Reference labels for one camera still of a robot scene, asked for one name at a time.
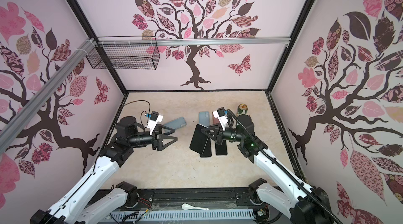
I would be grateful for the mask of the black phone white case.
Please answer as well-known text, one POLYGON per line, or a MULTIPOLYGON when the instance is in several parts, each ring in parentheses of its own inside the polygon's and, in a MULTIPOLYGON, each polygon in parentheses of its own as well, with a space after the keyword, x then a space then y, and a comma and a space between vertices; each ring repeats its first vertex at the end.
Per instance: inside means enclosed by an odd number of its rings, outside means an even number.
POLYGON ((190 143, 190 150, 193 152, 198 153, 199 155, 204 151, 204 148, 206 146, 206 142, 209 139, 207 136, 205 136, 202 132, 201 129, 206 128, 203 125, 197 124, 195 127, 195 131, 190 143))

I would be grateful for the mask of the black smartphone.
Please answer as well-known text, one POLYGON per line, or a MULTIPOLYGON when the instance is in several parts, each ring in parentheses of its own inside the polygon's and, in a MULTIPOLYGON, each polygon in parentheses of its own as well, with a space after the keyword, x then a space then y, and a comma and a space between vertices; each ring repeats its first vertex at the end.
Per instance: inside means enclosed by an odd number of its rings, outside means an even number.
POLYGON ((227 143, 223 141, 221 144, 215 144, 215 154, 216 156, 226 156, 228 155, 227 143))

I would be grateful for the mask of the light blue phone case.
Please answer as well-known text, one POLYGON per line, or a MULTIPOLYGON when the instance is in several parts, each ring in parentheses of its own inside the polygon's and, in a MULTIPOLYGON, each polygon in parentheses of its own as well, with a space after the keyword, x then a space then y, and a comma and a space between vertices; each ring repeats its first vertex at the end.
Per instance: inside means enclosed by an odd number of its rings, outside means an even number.
POLYGON ((210 116, 209 112, 199 112, 199 122, 200 125, 209 126, 210 125, 210 116))

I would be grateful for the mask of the black phone clear case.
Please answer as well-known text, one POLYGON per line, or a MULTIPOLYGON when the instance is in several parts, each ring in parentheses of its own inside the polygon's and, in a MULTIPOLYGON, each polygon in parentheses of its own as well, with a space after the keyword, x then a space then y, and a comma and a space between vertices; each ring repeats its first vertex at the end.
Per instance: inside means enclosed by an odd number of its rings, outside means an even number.
POLYGON ((204 151, 199 155, 201 158, 210 158, 212 156, 211 139, 208 139, 204 151))

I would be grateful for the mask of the pale green phone case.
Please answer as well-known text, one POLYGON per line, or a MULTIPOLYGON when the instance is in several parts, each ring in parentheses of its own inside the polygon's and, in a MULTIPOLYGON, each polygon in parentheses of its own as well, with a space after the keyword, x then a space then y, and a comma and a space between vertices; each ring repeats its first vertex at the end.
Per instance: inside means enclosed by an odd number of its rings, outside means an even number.
POLYGON ((186 123, 184 117, 180 117, 180 118, 177 118, 177 119, 172 120, 170 122, 167 122, 164 125, 169 127, 169 128, 172 128, 174 130, 178 130, 180 128, 183 128, 183 127, 187 126, 187 123, 186 123))

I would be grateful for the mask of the pink phone case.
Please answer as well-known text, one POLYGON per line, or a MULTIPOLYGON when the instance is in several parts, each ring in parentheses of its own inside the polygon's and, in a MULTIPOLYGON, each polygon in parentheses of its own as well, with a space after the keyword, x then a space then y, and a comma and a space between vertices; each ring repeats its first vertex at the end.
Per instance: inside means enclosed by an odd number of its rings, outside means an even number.
POLYGON ((213 124, 218 124, 219 123, 219 120, 217 118, 215 118, 214 116, 212 117, 212 119, 213 119, 213 124))

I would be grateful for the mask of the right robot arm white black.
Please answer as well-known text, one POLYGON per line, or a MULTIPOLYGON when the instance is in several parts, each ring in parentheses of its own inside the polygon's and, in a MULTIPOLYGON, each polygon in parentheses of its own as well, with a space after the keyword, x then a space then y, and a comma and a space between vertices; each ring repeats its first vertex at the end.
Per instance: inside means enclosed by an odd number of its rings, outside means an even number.
POLYGON ((236 142, 241 154, 262 169, 276 183, 276 187, 259 180, 249 186, 251 199, 257 204, 267 204, 287 217, 293 224, 335 224, 339 220, 331 210, 327 193, 315 188, 292 174, 255 135, 255 125, 249 115, 234 118, 234 125, 221 117, 219 123, 209 127, 197 125, 190 149, 199 154, 208 140, 216 145, 236 142))

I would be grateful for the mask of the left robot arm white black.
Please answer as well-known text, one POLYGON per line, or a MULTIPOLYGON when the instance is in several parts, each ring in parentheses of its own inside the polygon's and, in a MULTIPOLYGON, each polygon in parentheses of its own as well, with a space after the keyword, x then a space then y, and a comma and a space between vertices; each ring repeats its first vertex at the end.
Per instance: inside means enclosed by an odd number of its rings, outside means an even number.
POLYGON ((162 125, 163 117, 152 114, 147 127, 135 117, 124 117, 115 126, 116 134, 100 152, 93 167, 58 202, 48 210, 36 211, 30 219, 32 224, 96 224, 121 206, 134 207, 139 195, 137 188, 127 182, 115 185, 106 196, 93 204, 89 202, 101 186, 115 173, 135 148, 148 145, 162 151, 175 143, 175 129, 162 125))

